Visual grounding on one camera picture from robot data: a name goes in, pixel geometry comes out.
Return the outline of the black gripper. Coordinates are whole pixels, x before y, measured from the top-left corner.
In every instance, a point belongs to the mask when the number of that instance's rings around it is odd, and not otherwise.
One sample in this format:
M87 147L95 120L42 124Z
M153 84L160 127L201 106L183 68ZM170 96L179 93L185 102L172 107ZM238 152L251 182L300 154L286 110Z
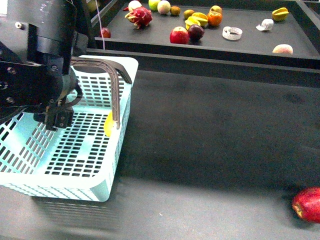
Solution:
M42 53L48 46L37 27L26 22L0 24L0 122L31 113L47 130L70 127L83 93L70 56Z

